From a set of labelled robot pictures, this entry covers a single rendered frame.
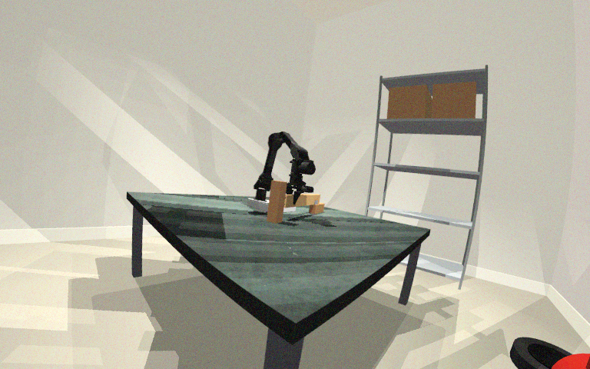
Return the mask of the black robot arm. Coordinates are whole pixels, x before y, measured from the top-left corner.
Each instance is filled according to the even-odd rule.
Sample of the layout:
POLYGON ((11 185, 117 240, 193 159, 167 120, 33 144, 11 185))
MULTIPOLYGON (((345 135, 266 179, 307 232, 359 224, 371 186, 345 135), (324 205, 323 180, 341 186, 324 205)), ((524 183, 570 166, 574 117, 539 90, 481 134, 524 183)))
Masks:
POLYGON ((270 135, 267 142, 269 150, 267 153, 267 159, 264 165, 263 173, 259 176, 258 180, 254 184, 254 189, 256 189, 254 200, 265 201, 267 191, 270 191, 271 180, 273 180, 271 172, 277 150, 284 143, 290 148, 290 153, 293 157, 293 159, 290 161, 290 163, 292 163, 291 172, 305 175, 313 175, 315 173, 316 167, 313 163, 314 161, 309 159, 308 151, 305 148, 299 146, 292 139, 290 134, 286 133, 285 131, 273 133, 270 135))

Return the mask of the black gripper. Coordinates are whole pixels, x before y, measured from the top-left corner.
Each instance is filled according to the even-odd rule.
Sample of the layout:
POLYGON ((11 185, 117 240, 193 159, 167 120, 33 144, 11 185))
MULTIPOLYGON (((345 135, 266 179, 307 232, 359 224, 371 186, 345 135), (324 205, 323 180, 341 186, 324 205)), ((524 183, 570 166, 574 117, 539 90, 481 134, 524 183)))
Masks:
POLYGON ((304 192, 308 192, 308 193, 313 193, 313 187, 310 186, 301 186, 301 178, 303 178, 302 174, 299 173, 290 173, 290 182, 287 183, 287 189, 286 189, 286 194, 293 194, 293 190, 292 188, 296 189, 296 191, 294 191, 294 195, 293 195, 293 204, 296 204, 297 199, 299 198, 299 196, 304 193, 304 192), (293 185, 293 186, 291 186, 293 185))

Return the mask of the brown wooden rail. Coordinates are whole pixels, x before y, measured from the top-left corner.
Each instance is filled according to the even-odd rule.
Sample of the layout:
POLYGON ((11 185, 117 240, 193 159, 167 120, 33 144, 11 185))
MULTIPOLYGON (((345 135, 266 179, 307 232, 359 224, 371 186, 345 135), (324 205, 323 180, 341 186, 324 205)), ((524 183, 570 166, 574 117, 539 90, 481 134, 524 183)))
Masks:
POLYGON ((293 194, 286 194, 284 207, 285 208, 292 208, 292 207, 299 207, 305 205, 312 205, 318 201, 320 203, 320 194, 301 194, 297 199, 296 204, 293 204, 293 194))

